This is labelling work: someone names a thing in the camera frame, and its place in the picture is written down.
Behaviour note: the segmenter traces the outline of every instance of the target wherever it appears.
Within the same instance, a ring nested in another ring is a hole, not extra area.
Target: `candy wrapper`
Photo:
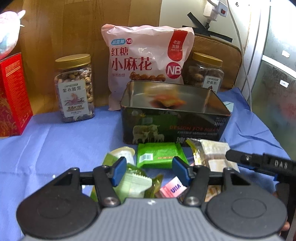
[[[230,149],[228,143],[192,138],[188,138],[186,143],[192,149],[195,165],[207,166],[213,172],[223,172],[225,167],[239,172],[237,164],[225,157]]]
[[[222,172],[225,167],[231,167],[239,172],[237,164],[228,161],[225,157],[225,153],[230,149],[227,143],[203,139],[187,139],[186,142],[193,152],[193,165],[207,166],[213,172]],[[182,201],[186,195],[186,190],[187,188],[175,177],[160,189],[159,194],[161,197],[167,198],[178,197]],[[221,186],[209,185],[205,202],[208,202],[220,192]]]
[[[111,151],[110,154],[117,158],[124,156],[126,158],[126,163],[130,163],[133,165],[135,164],[133,160],[133,156],[135,155],[135,150],[131,147],[128,147],[128,146],[120,147]]]
[[[108,153],[102,165],[112,166],[117,160],[117,157]],[[162,180],[163,175],[149,178],[144,170],[127,163],[126,173],[119,185],[114,187],[114,191],[121,202],[127,197],[154,198],[155,193],[160,190]],[[92,189],[91,198],[98,201],[95,187]]]
[[[188,164],[186,156],[179,143],[146,143],[139,144],[137,167],[144,168],[172,168],[174,156],[180,157]]]

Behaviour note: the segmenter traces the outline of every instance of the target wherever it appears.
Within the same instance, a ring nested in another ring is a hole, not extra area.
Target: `jar label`
[[[217,94],[217,92],[219,90],[219,86],[220,86],[220,81],[221,81],[220,78],[206,75],[205,80],[202,83],[202,87],[213,90],[215,92],[215,94]]]
[[[84,80],[59,83],[58,88],[65,117],[89,113]]]

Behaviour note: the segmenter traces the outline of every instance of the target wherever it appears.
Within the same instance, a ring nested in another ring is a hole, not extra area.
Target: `red gift box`
[[[21,135],[32,115],[18,53],[0,61],[0,137]]]

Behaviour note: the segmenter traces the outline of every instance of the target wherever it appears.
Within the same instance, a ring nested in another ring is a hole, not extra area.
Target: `metal screw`
[[[108,206],[115,206],[115,205],[119,204],[119,200],[115,197],[106,197],[104,199],[104,203]]]
[[[200,203],[200,201],[198,200],[197,197],[188,197],[186,198],[186,204],[188,204],[189,206],[195,206],[198,205]]]

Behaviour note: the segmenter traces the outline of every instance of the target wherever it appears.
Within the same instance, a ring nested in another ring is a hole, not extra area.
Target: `gold jar lid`
[[[210,65],[214,65],[217,67],[221,67],[223,64],[223,60],[220,60],[218,58],[215,58],[213,56],[210,55],[206,55],[203,53],[193,53],[192,59],[199,61],[199,62],[203,62],[206,64],[210,64]]]
[[[79,66],[90,64],[90,54],[74,54],[65,57],[61,57],[55,60],[55,67],[57,69],[72,69]]]

